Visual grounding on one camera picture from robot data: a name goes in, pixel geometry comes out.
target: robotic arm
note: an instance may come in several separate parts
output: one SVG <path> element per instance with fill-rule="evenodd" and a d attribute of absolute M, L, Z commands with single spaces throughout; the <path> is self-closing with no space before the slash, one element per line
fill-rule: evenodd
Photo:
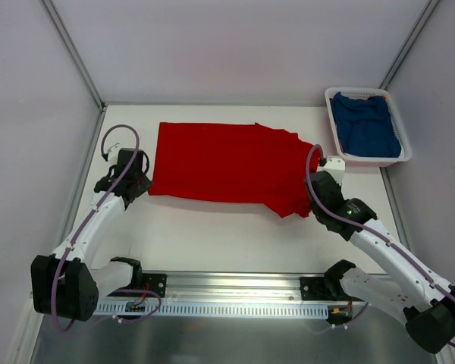
<path fill-rule="evenodd" d="M 364 202 L 345 199 L 340 186 L 343 174 L 344 161 L 327 157 L 321 160 L 319 171 L 309 175 L 311 188 L 308 184 L 307 187 L 314 215 L 328 230 L 372 257 L 396 284 L 371 277 L 343 260 L 326 271 L 327 292 L 333 297 L 345 293 L 371 303 L 405 325 L 410 337 L 423 349 L 438 353 L 455 336 L 455 300 L 449 297 L 455 299 L 455 286 L 407 250 Z M 344 221 L 329 215 L 319 202 Z M 350 221 L 364 228 L 349 224 Z"/>
<path fill-rule="evenodd" d="M 33 304 L 37 312 L 52 313 L 51 295 L 54 274 L 66 249 L 70 252 L 58 281 L 56 304 L 58 316 L 86 321 L 94 313 L 98 298 L 105 297 L 122 287 L 141 288 L 142 267 L 137 260 L 116 257 L 101 269 L 89 270 L 107 227 L 122 216 L 127 207 L 152 185 L 146 176 L 146 171 L 142 171 L 143 157 L 146 157 L 146 154 L 139 150 L 133 164 L 118 185 L 104 202 L 96 207 L 99 200 L 127 167 L 133 158 L 133 152 L 134 149 L 121 148 L 119 144 L 115 144 L 108 150 L 107 155 L 104 156 L 111 167 L 109 173 L 96 183 L 95 194 L 87 213 L 50 256 L 37 256 L 33 260 L 30 270 Z M 87 221 L 87 216 L 92 209 L 95 209 L 96 213 Z M 84 221 L 86 222 L 84 229 L 80 231 L 74 246 L 71 246 L 71 239 L 78 229 L 81 229 Z"/>

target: folded red towel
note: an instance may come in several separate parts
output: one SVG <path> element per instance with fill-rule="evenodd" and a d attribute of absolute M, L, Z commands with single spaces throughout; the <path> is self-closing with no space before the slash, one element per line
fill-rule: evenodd
<path fill-rule="evenodd" d="M 260 124 L 160 123 L 149 194 L 264 203 L 282 218 L 306 217 L 303 179 L 311 148 L 296 133 Z M 319 158 L 317 151 L 310 168 Z"/>

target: gray floor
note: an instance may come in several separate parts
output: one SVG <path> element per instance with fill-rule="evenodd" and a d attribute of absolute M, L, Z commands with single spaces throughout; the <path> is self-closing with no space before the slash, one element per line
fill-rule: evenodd
<path fill-rule="evenodd" d="M 326 322 L 285 318 L 152 317 L 121 326 L 95 320 L 59 334 L 46 317 L 32 363 L 436 363 L 403 326 L 372 308 L 347 331 L 324 334 L 304 325 L 319 331 Z"/>

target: blue towel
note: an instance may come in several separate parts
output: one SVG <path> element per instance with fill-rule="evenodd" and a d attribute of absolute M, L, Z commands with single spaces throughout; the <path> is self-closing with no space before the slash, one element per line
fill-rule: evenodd
<path fill-rule="evenodd" d="M 355 100 L 337 93 L 331 107 L 345 153 L 360 157 L 400 156 L 401 145 L 394 135 L 388 104 L 382 96 Z"/>

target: red fabric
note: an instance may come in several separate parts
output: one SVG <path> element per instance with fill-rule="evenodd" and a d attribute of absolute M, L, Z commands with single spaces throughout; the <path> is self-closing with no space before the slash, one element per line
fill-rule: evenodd
<path fill-rule="evenodd" d="M 303 179 L 312 144 L 254 125 L 160 123 L 149 194 L 264 203 L 282 218 L 309 215 Z M 318 151 L 310 162 L 316 169 Z"/>

